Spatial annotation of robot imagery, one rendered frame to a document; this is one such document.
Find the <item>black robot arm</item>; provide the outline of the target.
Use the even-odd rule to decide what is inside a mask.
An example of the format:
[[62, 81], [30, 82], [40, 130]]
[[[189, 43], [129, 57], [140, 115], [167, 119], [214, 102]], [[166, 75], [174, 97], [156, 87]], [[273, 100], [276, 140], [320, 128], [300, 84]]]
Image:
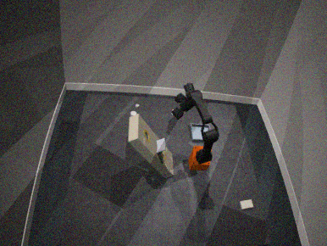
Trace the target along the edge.
[[[193, 84], [190, 82], [185, 84], [184, 88], [186, 90], [186, 96], [180, 92], [175, 97], [175, 101], [177, 103], [180, 103], [180, 106], [183, 105], [186, 100], [191, 107], [194, 107], [195, 105], [199, 115], [202, 118], [201, 133], [202, 133], [202, 140], [204, 141], [204, 145], [202, 149], [199, 149], [199, 151], [197, 151], [196, 159], [198, 161], [198, 164], [212, 161], [213, 156], [211, 153], [211, 149], [213, 143], [219, 139], [218, 127], [213, 123], [212, 116], [209, 114], [205, 104], [202, 101], [202, 92], [200, 92], [199, 90], [195, 90]], [[208, 123], [212, 123], [214, 129], [211, 131], [203, 132], [205, 124]]]

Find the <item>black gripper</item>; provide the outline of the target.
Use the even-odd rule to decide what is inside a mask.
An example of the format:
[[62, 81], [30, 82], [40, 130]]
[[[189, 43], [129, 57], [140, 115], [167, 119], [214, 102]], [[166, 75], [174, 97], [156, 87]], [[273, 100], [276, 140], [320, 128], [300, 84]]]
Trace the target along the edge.
[[172, 114], [175, 116], [175, 118], [178, 120], [180, 119], [183, 114], [184, 114], [184, 111], [187, 112], [189, 109], [191, 109], [192, 107], [187, 103], [187, 100], [184, 102], [183, 105], [181, 105], [180, 109], [179, 108], [175, 108], [173, 111], [172, 111]]

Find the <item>beige service panel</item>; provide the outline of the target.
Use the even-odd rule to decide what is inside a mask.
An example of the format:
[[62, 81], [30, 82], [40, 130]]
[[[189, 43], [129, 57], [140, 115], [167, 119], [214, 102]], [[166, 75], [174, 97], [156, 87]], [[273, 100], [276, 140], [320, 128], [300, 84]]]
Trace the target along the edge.
[[173, 176], [172, 153], [166, 148], [160, 157], [157, 140], [160, 139], [139, 114], [130, 117], [129, 143], [163, 176]]

